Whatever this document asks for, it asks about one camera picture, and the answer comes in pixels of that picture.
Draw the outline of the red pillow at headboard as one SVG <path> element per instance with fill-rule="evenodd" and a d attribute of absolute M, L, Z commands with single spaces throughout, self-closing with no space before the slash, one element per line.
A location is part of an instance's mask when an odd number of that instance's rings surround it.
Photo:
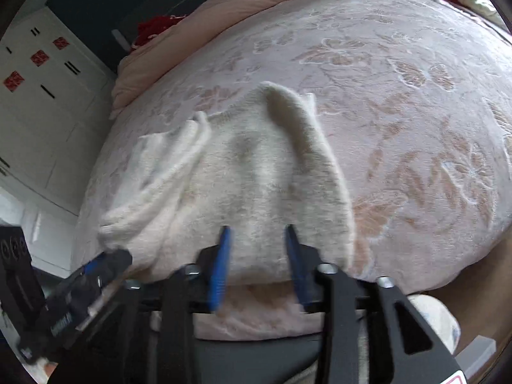
<path fill-rule="evenodd" d="M 139 23 L 137 25 L 137 36 L 131 44 L 131 50 L 134 51 L 146 45 L 165 30 L 176 26 L 185 18 L 186 16 L 175 15 L 156 16 Z"/>

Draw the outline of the white patterned slipper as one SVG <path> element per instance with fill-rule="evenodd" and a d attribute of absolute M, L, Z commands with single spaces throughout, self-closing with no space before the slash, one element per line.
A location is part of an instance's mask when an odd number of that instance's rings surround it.
<path fill-rule="evenodd" d="M 408 299 L 429 323 L 445 347 L 454 354 L 461 337 L 461 328 L 456 317 L 433 296 L 411 295 Z"/>

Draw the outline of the pink butterfly bed blanket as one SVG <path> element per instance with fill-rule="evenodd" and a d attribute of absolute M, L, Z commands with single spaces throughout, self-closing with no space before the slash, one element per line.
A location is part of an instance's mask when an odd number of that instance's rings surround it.
<path fill-rule="evenodd" d="M 434 289 L 510 226 L 510 43 L 439 0 L 288 0 L 221 32 L 122 109 L 89 180 L 72 267 L 116 250 L 101 247 L 98 229 L 140 137 L 223 112 L 263 82 L 315 96 L 350 195 L 355 255 L 339 267 L 351 276 L 390 276 L 405 294 Z M 321 327 L 289 274 L 228 281 L 196 333 L 252 341 Z"/>

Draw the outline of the pink folded duvet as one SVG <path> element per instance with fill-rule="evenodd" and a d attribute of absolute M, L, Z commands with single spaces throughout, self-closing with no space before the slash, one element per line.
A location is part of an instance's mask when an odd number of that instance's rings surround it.
<path fill-rule="evenodd" d="M 168 71 L 235 24 L 288 0 L 207 0 L 119 64 L 110 119 Z"/>

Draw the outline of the cream knitted sweater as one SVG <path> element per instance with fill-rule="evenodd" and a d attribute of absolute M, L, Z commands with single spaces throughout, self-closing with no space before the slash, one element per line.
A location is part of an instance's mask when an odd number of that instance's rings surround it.
<path fill-rule="evenodd" d="M 228 281 L 269 284 L 289 276 L 288 225 L 325 260 L 351 265 L 350 195 L 315 96 L 263 82 L 223 112 L 197 112 L 174 130 L 140 137 L 98 240 L 128 250 L 133 271 L 155 281 L 228 226 Z"/>

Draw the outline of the white wardrobe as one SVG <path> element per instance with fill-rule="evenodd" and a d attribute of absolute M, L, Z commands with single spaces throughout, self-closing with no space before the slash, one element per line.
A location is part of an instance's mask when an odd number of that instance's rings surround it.
<path fill-rule="evenodd" d="M 110 130 L 114 73 L 47 7 L 1 39 L 1 156 L 38 196 L 78 214 Z"/>

